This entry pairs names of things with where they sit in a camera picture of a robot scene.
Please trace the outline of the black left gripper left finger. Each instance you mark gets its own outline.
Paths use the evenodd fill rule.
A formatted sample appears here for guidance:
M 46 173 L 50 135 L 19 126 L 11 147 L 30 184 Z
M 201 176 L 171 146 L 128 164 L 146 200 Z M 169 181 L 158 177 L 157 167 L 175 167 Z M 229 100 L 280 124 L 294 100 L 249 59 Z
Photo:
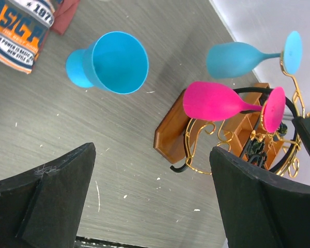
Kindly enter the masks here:
M 73 247 L 95 159 L 86 143 L 0 180 L 0 247 Z

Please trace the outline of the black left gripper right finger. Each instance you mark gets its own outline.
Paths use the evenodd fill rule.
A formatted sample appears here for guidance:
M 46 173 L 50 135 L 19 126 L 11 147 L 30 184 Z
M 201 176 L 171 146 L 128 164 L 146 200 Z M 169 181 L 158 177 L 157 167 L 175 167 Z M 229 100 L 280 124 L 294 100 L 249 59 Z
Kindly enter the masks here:
M 221 147 L 212 149 L 209 162 L 229 247 L 310 247 L 310 185 Z

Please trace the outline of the pink wine glass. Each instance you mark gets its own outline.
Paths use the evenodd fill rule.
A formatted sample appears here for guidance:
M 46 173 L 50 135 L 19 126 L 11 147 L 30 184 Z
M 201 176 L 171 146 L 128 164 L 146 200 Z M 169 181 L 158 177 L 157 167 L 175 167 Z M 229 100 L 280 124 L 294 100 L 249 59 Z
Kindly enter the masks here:
M 279 128 L 285 105 L 286 97 L 282 87 L 271 91 L 264 107 L 246 103 L 233 89 L 215 82 L 193 82 L 183 95 L 183 109 L 190 118 L 221 121 L 241 111 L 259 111 L 263 112 L 263 128 L 269 133 Z

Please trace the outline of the blue wine glass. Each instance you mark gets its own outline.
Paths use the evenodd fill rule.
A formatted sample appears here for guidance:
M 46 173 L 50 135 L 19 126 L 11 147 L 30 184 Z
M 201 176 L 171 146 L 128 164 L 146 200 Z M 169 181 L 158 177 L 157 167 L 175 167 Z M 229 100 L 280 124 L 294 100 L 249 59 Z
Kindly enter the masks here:
M 78 87 L 97 87 L 119 95 L 138 91 L 148 76 L 149 59 L 142 43 L 131 34 L 104 34 L 86 49 L 67 58 L 66 73 Z
M 243 76 L 267 59 L 279 58 L 283 72 L 294 75 L 300 67 L 302 55 L 301 35 L 292 31 L 280 53 L 263 53 L 244 42 L 214 45 L 208 52 L 206 66 L 214 79 L 227 79 Z

